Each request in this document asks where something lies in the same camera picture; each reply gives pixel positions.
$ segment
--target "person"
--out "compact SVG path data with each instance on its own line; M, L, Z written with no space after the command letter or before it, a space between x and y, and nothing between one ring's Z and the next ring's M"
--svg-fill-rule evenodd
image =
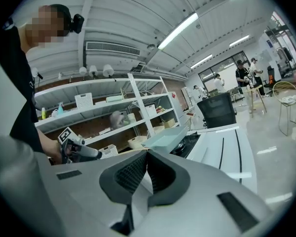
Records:
M203 100L207 98L207 92L204 88L194 85L194 89L198 89L200 96L198 98L202 98Z
M26 103L11 129L10 136L31 146L33 151L45 153L55 163L61 163L62 156L57 140L51 140L35 128L38 122L34 98L35 82L26 53L55 38L65 37L70 31L80 32L72 21L69 9L61 4L45 5L30 22L16 27L12 18L0 29L0 64L15 87L25 97Z
M214 80L214 85L216 89L218 90L218 93L225 93L227 92L225 88L223 87L225 85L225 80L221 79L220 74L215 74L215 80Z
M236 69L236 79L238 81L238 86L241 87L243 92L243 96L249 106L249 113L252 113L252 110L255 110L252 106L252 98L251 93L248 92L247 85L249 85L250 72L243 67L243 62L241 60L237 61L237 69Z
M262 79L261 79L261 74L262 74L263 71L262 71L262 70L258 70L258 69L256 68L256 63L257 63L256 58L252 58L252 59L251 59L251 66L250 66L250 69L252 70L252 73L253 73L254 78L255 78L255 80L256 80L256 82L257 82L257 85L262 85L262 86L263 86L263 84L262 84ZM265 92L264 92L264 88L263 88L263 87L259 88L259 92L260 92L260 95L261 95L262 97L268 97L268 95L265 94Z

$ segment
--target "ceiling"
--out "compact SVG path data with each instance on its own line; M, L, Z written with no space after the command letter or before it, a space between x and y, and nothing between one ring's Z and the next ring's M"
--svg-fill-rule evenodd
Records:
M72 17L81 14L85 24L79 35L70 33L64 42L28 52L29 64L44 76L43 83L57 80L59 72L78 72L81 66L96 65L101 71L103 64L111 64L115 71L126 73L139 63L145 64L145 75L161 73L165 78L184 80L202 71L206 63L193 71L190 66L209 54L218 61L231 42L246 35L250 35L247 41L258 40L274 10L270 0L24 0L13 19L20 26L39 6L53 3L66 5ZM199 19L163 51L147 48L149 44L157 46L193 12ZM85 52L86 41L131 46L140 50L140 56Z

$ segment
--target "floor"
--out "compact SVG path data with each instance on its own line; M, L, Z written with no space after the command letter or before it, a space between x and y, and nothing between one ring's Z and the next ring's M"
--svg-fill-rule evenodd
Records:
M237 123L246 131L256 164L258 195L273 210L279 209L296 194L296 125L289 124L289 135L278 128L280 103L272 96L262 102L254 98L254 117L248 112L245 100L233 103L238 114ZM296 122L296 105L292 106L292 120ZM286 108L282 108L280 125L287 129Z

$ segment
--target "black shirt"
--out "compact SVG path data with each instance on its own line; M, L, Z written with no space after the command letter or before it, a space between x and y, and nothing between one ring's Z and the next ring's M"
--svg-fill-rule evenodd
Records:
M8 28L0 30L0 64L15 87L26 98L10 136L26 142L34 151L43 153L34 125L38 121L34 106L34 78L26 55L21 49L18 29L11 21Z
M245 76L248 77L248 74L249 72L247 71L246 68L236 70L236 78L243 79ZM239 87L247 87L248 84L249 84L248 82L244 82L244 81L238 82Z

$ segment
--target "bottle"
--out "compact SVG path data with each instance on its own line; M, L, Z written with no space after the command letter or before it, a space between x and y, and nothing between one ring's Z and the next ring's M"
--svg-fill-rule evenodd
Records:
M46 110L45 110L45 108L43 107L42 109L41 109L41 119L45 119L46 118Z
M253 87L253 83L251 80L249 80L249 84L250 84L250 88L253 89L254 87Z
M61 113L64 113L64 109L62 106L64 106L64 104L63 104L63 102L60 102L59 106L58 106L58 113L57 113L58 115Z

